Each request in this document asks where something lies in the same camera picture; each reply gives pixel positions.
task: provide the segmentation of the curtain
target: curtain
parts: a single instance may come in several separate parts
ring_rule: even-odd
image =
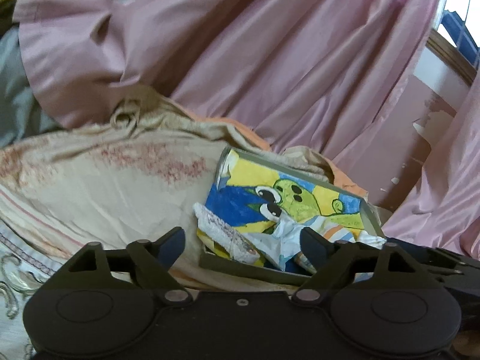
[[[480,259],[480,77],[383,227],[388,237]]]
[[[104,122],[134,83],[200,116],[354,166],[395,106],[438,0],[19,0],[35,97]]]

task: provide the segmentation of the wooden trim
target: wooden trim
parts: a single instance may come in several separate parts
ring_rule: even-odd
[[[436,30],[432,29],[430,37],[427,41],[427,47],[438,56],[443,62],[450,66],[458,75],[467,83],[471,85],[477,71],[468,62],[462,54],[441,36]]]

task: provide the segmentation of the gray cloth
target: gray cloth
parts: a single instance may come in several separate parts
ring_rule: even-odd
[[[58,128],[33,96],[20,55],[18,27],[11,27],[0,39],[0,147]]]

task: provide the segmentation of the cartoon eye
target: cartoon eye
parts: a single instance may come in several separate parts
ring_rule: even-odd
[[[274,203],[263,203],[260,206],[260,214],[272,222],[278,222],[282,209]]]
[[[261,198],[264,198],[269,203],[279,203],[282,200],[280,194],[270,187],[258,186],[255,187],[255,192]]]

